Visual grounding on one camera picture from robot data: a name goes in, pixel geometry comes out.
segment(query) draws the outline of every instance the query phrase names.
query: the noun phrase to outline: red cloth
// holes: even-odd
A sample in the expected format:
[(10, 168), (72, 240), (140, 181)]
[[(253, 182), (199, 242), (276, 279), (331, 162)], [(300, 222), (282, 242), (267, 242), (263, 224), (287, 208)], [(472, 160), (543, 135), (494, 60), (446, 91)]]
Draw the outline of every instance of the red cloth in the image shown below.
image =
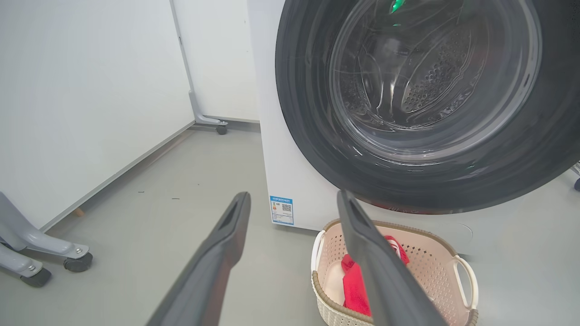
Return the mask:
[[(397, 240), (391, 236), (386, 236), (385, 239), (393, 247), (393, 250), (401, 256), (403, 263), (407, 265), (409, 258)], [(345, 276), (342, 278), (342, 284), (345, 288), (345, 303), (343, 306), (361, 314), (371, 316), (371, 305), (368, 303), (367, 290), (364, 287), (361, 267), (348, 254), (345, 255), (340, 264), (345, 273)]]

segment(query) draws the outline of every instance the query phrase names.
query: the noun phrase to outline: wheeled stand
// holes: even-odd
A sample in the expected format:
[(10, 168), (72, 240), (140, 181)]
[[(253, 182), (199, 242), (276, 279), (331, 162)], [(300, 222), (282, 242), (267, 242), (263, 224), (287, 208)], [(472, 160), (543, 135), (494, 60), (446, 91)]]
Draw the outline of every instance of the wheeled stand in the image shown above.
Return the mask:
[[(580, 176), (580, 162), (572, 166), (572, 171), (576, 172), (576, 174)], [(576, 183), (574, 184), (574, 189), (580, 191), (580, 179), (576, 180)]]
[[(0, 240), (14, 251), (29, 248), (66, 257), (64, 268), (76, 273), (89, 269), (93, 260), (88, 246), (53, 238), (40, 232), (1, 191)], [(20, 279), (28, 285), (43, 286), (50, 277), (50, 272), (42, 268), (42, 263), (9, 248), (0, 245), (0, 266), (20, 274)]]
[(195, 123), (201, 125), (214, 125), (216, 127), (216, 131), (220, 135), (227, 134), (227, 122), (208, 118), (201, 113), (200, 106), (197, 103), (197, 99), (195, 98), (195, 93), (191, 90), (189, 91), (189, 100), (191, 101), (191, 107), (193, 108), (193, 116), (195, 117)]

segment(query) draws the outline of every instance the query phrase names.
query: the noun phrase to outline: front-loading washing machine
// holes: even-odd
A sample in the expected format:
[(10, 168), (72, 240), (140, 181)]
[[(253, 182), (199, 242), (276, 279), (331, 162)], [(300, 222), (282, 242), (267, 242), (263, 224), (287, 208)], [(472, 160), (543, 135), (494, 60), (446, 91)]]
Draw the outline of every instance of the front-loading washing machine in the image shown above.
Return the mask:
[(320, 230), (346, 189), (470, 259), (490, 324), (580, 303), (580, 5), (248, 0), (275, 224)]

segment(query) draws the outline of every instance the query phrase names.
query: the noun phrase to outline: green indicator light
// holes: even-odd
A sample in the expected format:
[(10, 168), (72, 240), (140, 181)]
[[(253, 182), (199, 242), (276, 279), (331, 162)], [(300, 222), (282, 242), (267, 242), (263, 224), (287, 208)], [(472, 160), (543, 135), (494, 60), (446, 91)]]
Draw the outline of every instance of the green indicator light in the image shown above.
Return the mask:
[(397, 11), (397, 9), (401, 8), (401, 6), (405, 3), (405, 0), (395, 0), (393, 3), (393, 10), (391, 13)]

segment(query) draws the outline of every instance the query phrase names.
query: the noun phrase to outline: plastic laundry basket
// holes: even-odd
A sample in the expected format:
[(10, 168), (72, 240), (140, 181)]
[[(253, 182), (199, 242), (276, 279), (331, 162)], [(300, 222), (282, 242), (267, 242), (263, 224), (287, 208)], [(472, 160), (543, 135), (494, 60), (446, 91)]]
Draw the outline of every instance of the plastic laundry basket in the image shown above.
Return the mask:
[[(472, 268), (447, 242), (432, 233), (397, 224), (374, 222), (384, 236), (393, 236), (409, 257), (407, 267), (449, 326), (475, 326), (477, 323), (477, 280)], [(327, 224), (312, 248), (312, 287), (322, 319), (330, 326), (372, 325), (372, 317), (342, 306), (345, 301), (340, 262), (347, 254), (339, 220)], [(467, 302), (457, 265), (467, 271), (471, 301)]]

